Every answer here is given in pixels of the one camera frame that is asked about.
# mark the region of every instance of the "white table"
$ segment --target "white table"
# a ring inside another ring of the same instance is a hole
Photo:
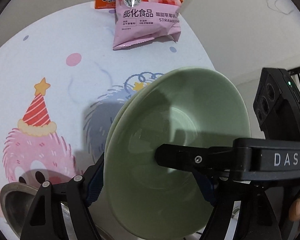
[[[39,186],[37,171],[55,182],[85,171],[103,151],[111,120],[142,85],[183,66],[214,69],[181,16],[179,42],[163,37],[113,51],[114,15],[92,3],[76,5],[31,24],[0,48],[0,188],[20,179]],[[43,123],[51,129],[38,128]],[[33,130],[36,136],[27,134]],[[115,221],[103,193],[90,210],[115,239],[136,239]],[[1,213],[0,229],[17,239]]]

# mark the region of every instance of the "blue gripper pad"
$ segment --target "blue gripper pad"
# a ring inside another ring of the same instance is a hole
[[[94,177],[88,184],[88,195],[86,198],[87,206],[89,207],[93,202],[97,201],[103,187],[103,167],[104,162],[98,167]]]
[[[214,194],[214,187],[211,181],[208,179],[207,176],[201,174],[197,170],[194,170],[192,172],[195,180],[197,181],[197,184],[199,186],[199,189],[204,197],[204,199],[212,206],[215,206],[217,204],[217,199]]]

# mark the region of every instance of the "blue dot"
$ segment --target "blue dot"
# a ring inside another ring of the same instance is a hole
[[[176,53],[177,49],[175,47],[170,47],[170,51],[173,52],[173,53]]]

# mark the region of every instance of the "black robotic device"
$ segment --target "black robotic device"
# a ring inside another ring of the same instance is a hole
[[[241,206],[234,240],[295,238],[298,223],[289,221],[288,213],[300,197],[300,92],[286,70],[262,70],[253,109],[266,139],[238,138],[233,147],[164,144],[156,150],[158,165],[192,172],[214,206],[200,240],[224,240],[235,201]],[[56,185],[44,182],[20,240],[68,240],[61,202],[69,206],[78,240],[101,240],[88,207],[103,187],[103,166],[104,154],[83,176]],[[284,188],[279,221],[265,194],[271,187]]]

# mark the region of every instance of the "blue cartoon monster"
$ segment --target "blue cartoon monster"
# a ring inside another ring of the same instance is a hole
[[[90,106],[85,117],[85,138],[88,151],[96,162],[105,150],[106,138],[111,124],[123,104],[137,91],[153,82],[162,73],[142,72],[130,76],[123,84],[113,86],[108,93],[98,97],[99,101]]]

